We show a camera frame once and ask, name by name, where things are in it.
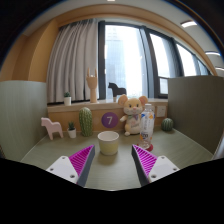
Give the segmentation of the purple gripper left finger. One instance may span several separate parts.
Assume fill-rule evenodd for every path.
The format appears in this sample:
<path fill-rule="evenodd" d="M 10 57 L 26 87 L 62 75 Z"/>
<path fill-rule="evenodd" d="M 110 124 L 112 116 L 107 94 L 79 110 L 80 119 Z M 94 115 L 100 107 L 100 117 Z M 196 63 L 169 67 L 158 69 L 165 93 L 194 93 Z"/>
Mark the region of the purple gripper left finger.
<path fill-rule="evenodd" d="M 81 187 L 84 187 L 94 156 L 95 146 L 90 145 L 76 152 L 70 157 L 59 157 L 52 165 L 47 168 L 47 171 Z"/>

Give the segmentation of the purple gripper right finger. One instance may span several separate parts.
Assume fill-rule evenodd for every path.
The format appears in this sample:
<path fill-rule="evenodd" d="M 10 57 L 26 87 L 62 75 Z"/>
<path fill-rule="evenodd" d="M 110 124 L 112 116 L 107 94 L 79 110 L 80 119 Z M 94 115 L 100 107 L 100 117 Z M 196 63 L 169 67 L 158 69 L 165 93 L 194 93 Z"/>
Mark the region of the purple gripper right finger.
<path fill-rule="evenodd" d="M 166 156 L 157 157 L 137 145 L 132 146 L 132 157 L 142 186 L 179 171 Z"/>

